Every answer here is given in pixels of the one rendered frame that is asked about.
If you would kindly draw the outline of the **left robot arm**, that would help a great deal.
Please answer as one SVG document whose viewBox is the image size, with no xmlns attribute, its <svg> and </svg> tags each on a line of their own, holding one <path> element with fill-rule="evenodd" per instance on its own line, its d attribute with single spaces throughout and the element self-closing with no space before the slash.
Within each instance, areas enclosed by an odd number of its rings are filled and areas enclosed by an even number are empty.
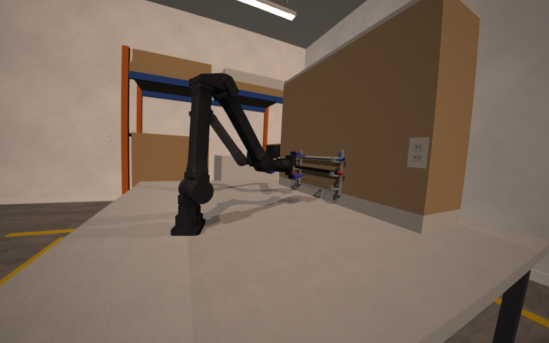
<svg viewBox="0 0 549 343">
<path fill-rule="evenodd" d="M 212 126 L 212 128 L 216 132 L 216 134 L 219 136 L 219 138 L 222 140 L 224 145 L 227 147 L 227 149 L 230 151 L 232 157 L 234 158 L 235 162 L 239 166 L 244 166 L 244 165 L 247 165 L 247 164 L 252 166 L 252 160 L 250 159 L 249 153 L 247 152 L 247 156 L 242 154 L 241 150 L 238 149 L 238 146 L 232 140 L 230 135 L 227 134 L 226 130 L 223 128 L 222 124 L 216 118 L 216 116 L 215 116 L 215 114 L 213 113 L 212 110 L 211 110 L 210 125 Z"/>
</svg>

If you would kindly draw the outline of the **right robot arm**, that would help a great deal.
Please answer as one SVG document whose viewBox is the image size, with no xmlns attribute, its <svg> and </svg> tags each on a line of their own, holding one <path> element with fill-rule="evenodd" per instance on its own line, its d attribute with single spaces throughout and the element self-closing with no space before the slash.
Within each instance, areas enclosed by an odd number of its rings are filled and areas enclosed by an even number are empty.
<svg viewBox="0 0 549 343">
<path fill-rule="evenodd" d="M 266 152 L 262 148 L 238 101 L 239 91 L 230 75 L 200 74 L 189 80 L 189 86 L 192 92 L 189 158 L 178 187 L 181 195 L 177 196 L 178 214 L 171 236 L 199 236 L 205 225 L 200 204 L 211 200 L 214 193 L 207 166 L 212 97 L 226 111 L 256 171 L 288 172 L 279 171 L 283 166 L 278 159 L 280 145 L 267 145 Z"/>
</svg>

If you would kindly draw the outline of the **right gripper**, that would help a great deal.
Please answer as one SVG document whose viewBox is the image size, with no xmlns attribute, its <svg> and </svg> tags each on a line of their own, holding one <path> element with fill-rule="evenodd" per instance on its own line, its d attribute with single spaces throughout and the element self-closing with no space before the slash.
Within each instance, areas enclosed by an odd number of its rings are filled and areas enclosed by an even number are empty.
<svg viewBox="0 0 549 343">
<path fill-rule="evenodd" d="M 296 157 L 302 156 L 306 157 L 296 151 L 291 151 L 290 155 L 286 155 L 286 159 L 279 159 L 281 164 L 283 165 L 279 171 L 288 171 L 285 172 L 285 174 L 288 175 L 289 179 L 297 180 L 299 177 L 304 176 L 304 174 L 293 174 L 293 166 L 296 166 Z"/>
</svg>

